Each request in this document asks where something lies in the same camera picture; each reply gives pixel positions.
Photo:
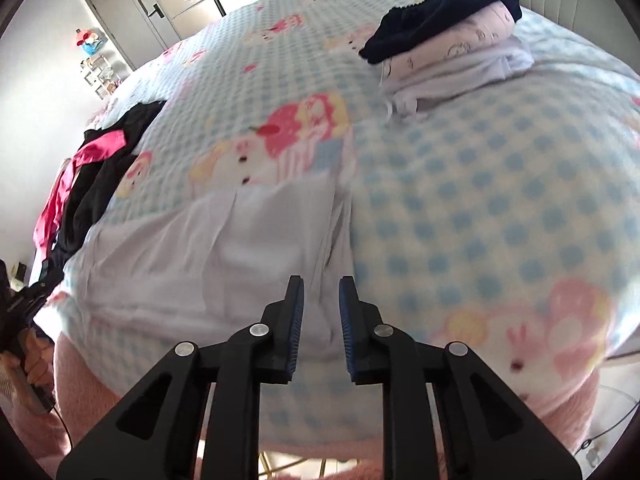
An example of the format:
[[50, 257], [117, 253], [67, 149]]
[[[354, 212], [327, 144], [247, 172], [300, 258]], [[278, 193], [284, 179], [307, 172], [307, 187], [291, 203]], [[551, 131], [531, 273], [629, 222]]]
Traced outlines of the operator left hand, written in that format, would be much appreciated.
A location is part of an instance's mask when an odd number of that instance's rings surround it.
[[47, 338], [40, 338], [33, 328], [25, 333], [24, 343], [27, 382], [32, 386], [51, 388], [54, 384], [54, 344]]

